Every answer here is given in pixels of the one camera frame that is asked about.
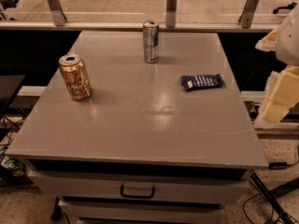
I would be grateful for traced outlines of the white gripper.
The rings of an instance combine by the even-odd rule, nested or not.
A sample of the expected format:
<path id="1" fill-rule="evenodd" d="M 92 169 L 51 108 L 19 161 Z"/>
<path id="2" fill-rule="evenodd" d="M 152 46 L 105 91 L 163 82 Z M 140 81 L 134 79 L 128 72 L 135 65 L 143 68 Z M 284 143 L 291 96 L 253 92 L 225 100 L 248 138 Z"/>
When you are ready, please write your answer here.
<path id="1" fill-rule="evenodd" d="M 289 13 L 278 28 L 260 39 L 255 48 L 276 51 L 277 59 L 288 65 L 281 72 L 272 72 L 265 87 L 261 105 L 262 119 L 278 123 L 299 103 L 299 6 Z"/>

